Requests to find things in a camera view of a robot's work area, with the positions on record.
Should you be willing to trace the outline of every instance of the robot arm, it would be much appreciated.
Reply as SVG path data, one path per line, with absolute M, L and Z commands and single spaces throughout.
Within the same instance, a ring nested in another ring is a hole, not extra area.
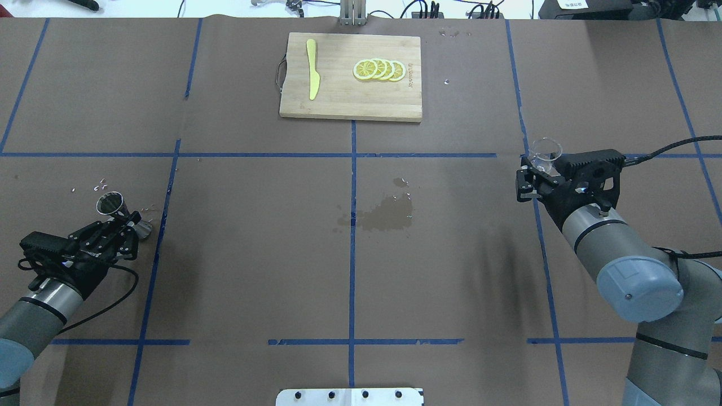
M 722 316 L 722 272 L 646 244 L 617 213 L 615 150 L 562 155 L 558 173 L 522 158 L 517 200 L 538 199 L 602 297 L 639 323 L 623 406 L 718 406 L 719 372 L 706 366 L 713 325 Z
M 57 334 L 102 313 L 64 329 L 108 268 L 117 267 L 119 259 L 134 260 L 139 239 L 150 234 L 150 224 L 138 212 L 129 214 L 118 192 L 102 196 L 97 211 L 112 217 L 67 238 L 33 232 L 20 242 L 25 258 L 18 266 L 34 270 L 37 277 L 28 285 L 29 292 L 0 318 L 0 406 L 19 404 L 20 377 Z M 23 262 L 30 266 L 23 267 Z

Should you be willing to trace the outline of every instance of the water spill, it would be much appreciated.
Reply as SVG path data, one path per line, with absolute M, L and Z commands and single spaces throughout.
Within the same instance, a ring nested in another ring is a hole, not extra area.
M 393 184 L 397 185 L 400 188 L 409 187 L 409 181 L 407 181 L 406 178 L 396 178 L 393 180 Z
M 403 230 L 411 226 L 413 211 L 411 194 L 387 196 L 370 211 L 358 211 L 356 213 L 356 226 L 361 227 L 364 231 Z M 343 215 L 339 218 L 338 225 L 350 226 L 349 215 Z

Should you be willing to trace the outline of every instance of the wooden cutting board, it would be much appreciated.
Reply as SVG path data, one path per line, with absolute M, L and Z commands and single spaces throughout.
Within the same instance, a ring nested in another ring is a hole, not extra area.
M 321 85 L 309 99 L 306 40 L 316 40 L 316 71 Z M 383 58 L 406 64 L 399 82 L 362 81 L 353 75 L 361 59 Z M 390 35 L 290 33 L 281 117 L 420 122 L 421 38 Z

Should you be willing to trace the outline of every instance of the blue tape line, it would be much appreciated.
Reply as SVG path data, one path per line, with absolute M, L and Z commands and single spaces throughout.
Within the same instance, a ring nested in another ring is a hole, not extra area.
M 646 154 L 625 154 L 640 157 Z M 0 157 L 174 157 L 173 152 L 0 152 Z M 280 158 L 351 158 L 351 154 L 335 152 L 181 152 L 179 157 L 280 157 Z M 356 158 L 496 158 L 495 153 L 381 153 L 356 154 Z M 720 159 L 722 154 L 702 154 L 703 158 Z M 656 158 L 694 158 L 698 154 L 662 154 Z
M 541 244 L 541 257 L 544 260 L 544 277 L 547 279 L 547 300 L 549 301 L 549 314 L 552 317 L 552 331 L 554 333 L 554 347 L 557 353 L 557 367 L 559 369 L 559 378 L 562 385 L 562 399 L 564 405 L 569 406 L 569 392 L 567 390 L 567 377 L 564 369 L 564 358 L 562 357 L 562 345 L 559 338 L 559 325 L 557 323 L 557 310 L 554 305 L 554 291 L 552 290 L 552 277 L 549 273 L 549 260 L 547 258 L 547 245 L 544 242 L 544 228 L 542 227 L 542 217 L 539 214 L 539 203 L 535 199 L 534 217 L 536 218 L 536 231 L 539 235 L 539 243 Z
M 171 152 L 3 152 L 2 157 L 172 157 Z
M 138 340 L 56 338 L 51 345 L 138 345 Z
M 278 158 L 350 158 L 344 153 L 304 152 L 182 152 L 180 157 L 278 157 Z
M 524 117 L 521 115 L 521 88 L 519 87 L 519 76 L 516 73 L 516 60 L 514 58 L 514 45 L 511 40 L 511 26 L 509 20 L 504 20 L 506 24 L 506 40 L 509 43 L 509 58 L 511 60 L 511 74 L 514 78 L 514 90 L 516 91 L 516 107 L 519 113 L 519 125 L 521 126 L 521 133 L 524 135 L 524 153 L 529 154 L 529 139 L 526 135 L 526 125 L 524 123 Z
M 353 339 L 353 345 L 458 345 L 463 338 L 366 338 Z M 351 340 L 345 338 L 312 338 L 291 340 L 269 340 L 268 344 L 275 345 L 350 345 Z
M 143 345 L 160 345 L 160 346 L 187 346 L 190 345 L 190 340 L 144 340 Z
M 138 345 L 140 340 L 117 339 L 87 339 L 87 338 L 57 338 L 51 345 Z M 143 345 L 190 345 L 190 340 L 145 340 Z
M 155 289 L 155 279 L 158 274 L 158 263 L 160 261 L 160 247 L 165 236 L 165 222 L 168 219 L 168 205 L 170 203 L 170 194 L 173 192 L 173 182 L 175 180 L 175 168 L 178 166 L 178 154 L 181 150 L 181 141 L 175 142 L 175 154 L 173 163 L 170 166 L 170 175 L 168 176 L 168 188 L 165 191 L 165 203 L 163 204 L 163 214 L 160 219 L 160 227 L 158 229 L 158 241 L 155 244 L 155 256 L 153 257 L 153 268 L 150 274 L 150 284 L 148 286 L 148 296 L 145 301 L 145 311 L 143 313 L 143 323 L 140 328 L 140 337 L 138 350 L 136 353 L 136 362 L 133 368 L 133 379 L 131 380 L 131 390 L 128 395 L 128 406 L 133 406 L 135 400 L 135 391 L 138 387 L 138 375 L 140 374 L 140 365 L 143 359 L 143 347 L 145 335 L 148 330 L 148 318 L 150 317 L 150 306 L 153 302 L 153 290 Z
M 351 248 L 349 252 L 349 388 L 355 385 L 356 336 L 356 121 L 351 120 Z
M 463 338 L 356 339 L 356 345 L 458 345 Z
M 408 153 L 362 153 L 357 155 L 359 158 L 496 158 L 493 153 L 425 153 L 425 152 L 408 152 Z
M 672 84 L 674 85 L 674 91 L 677 92 L 677 98 L 679 99 L 679 104 L 682 107 L 682 112 L 684 114 L 684 120 L 687 122 L 687 129 L 690 131 L 690 136 L 692 138 L 697 138 L 697 135 L 695 134 L 695 128 L 692 125 L 692 120 L 690 119 L 690 113 L 687 110 L 687 104 L 684 102 L 684 98 L 682 97 L 682 91 L 679 89 L 679 83 L 677 83 L 677 76 L 674 73 L 674 67 L 672 66 L 672 61 L 669 58 L 669 51 L 667 50 L 667 41 L 664 39 L 664 30 L 662 29 L 662 21 L 658 18 L 657 19 L 657 30 L 659 31 L 659 40 L 662 43 L 662 50 L 664 51 L 664 59 L 667 62 L 667 68 L 669 68 L 669 76 L 672 79 Z M 710 191 L 710 197 L 712 198 L 712 204 L 715 207 L 715 212 L 717 213 L 717 221 L 722 225 L 722 210 L 720 210 L 720 204 L 717 200 L 717 193 L 715 193 L 715 188 L 712 185 L 712 180 L 710 179 L 710 173 L 707 170 L 707 164 L 705 163 L 705 158 L 702 156 L 702 150 L 700 149 L 699 142 L 694 143 L 695 151 L 697 151 L 697 156 L 700 159 L 700 166 L 702 167 L 702 173 L 705 176 L 705 182 L 707 183 L 707 189 Z
M 25 72 L 25 78 L 22 80 L 22 84 L 20 85 L 20 91 L 17 93 L 17 98 L 15 99 L 15 104 L 12 106 L 12 111 L 10 112 L 10 117 L 7 121 L 7 126 L 5 126 L 5 132 L 2 136 L 2 141 L 0 141 L 0 152 L 3 152 L 5 149 L 5 143 L 7 142 L 7 137 L 10 135 L 10 129 L 12 128 L 12 122 L 15 120 L 15 114 L 17 113 L 17 108 L 20 106 L 20 101 L 22 100 L 22 94 L 25 93 L 25 87 L 27 86 L 27 81 L 30 79 L 30 72 L 32 72 L 32 68 L 35 65 L 35 60 L 38 58 L 38 53 L 40 52 L 40 47 L 43 44 L 43 39 L 45 38 L 45 33 L 48 31 L 48 24 L 50 24 L 50 19 L 45 19 L 45 24 L 43 25 L 43 30 L 40 31 L 40 37 L 38 37 L 38 43 L 35 44 L 35 52 L 32 53 L 32 58 L 30 59 L 30 64 L 27 66 L 27 71 Z
M 514 45 L 511 39 L 511 26 L 509 20 L 505 20 L 506 24 L 506 38 L 509 43 L 509 58 L 511 60 L 511 71 L 514 78 L 514 90 L 516 91 L 516 104 L 519 108 L 519 125 L 521 125 L 521 132 L 524 140 L 524 154 L 529 154 L 529 138 L 526 133 L 526 125 L 524 123 L 524 117 L 521 113 L 521 89 L 519 87 L 519 78 L 516 71 L 516 60 L 514 58 Z M 549 314 L 552 318 L 552 331 L 554 332 L 554 346 L 557 352 L 557 367 L 559 369 L 559 379 L 562 387 L 562 399 L 564 406 L 569 406 L 569 392 L 567 390 L 567 377 L 564 369 L 564 358 L 562 357 L 562 346 L 559 342 L 559 327 L 557 325 L 557 312 L 554 307 L 554 292 L 552 291 L 552 278 L 549 274 L 549 262 L 547 260 L 547 246 L 544 242 L 544 229 L 542 228 L 542 218 L 539 215 L 539 203 L 534 200 L 534 217 L 536 218 L 536 231 L 539 237 L 539 244 L 541 246 L 541 256 L 544 260 L 544 276 L 547 279 L 547 300 L 549 301 Z
M 191 83 L 193 82 L 193 71 L 196 68 L 196 55 L 198 55 L 198 42 L 201 40 L 201 27 L 203 19 L 198 19 L 198 27 L 196 28 L 196 42 L 193 45 L 193 56 L 191 57 L 191 68 L 188 70 L 188 84 L 186 85 L 186 98 L 191 95 Z

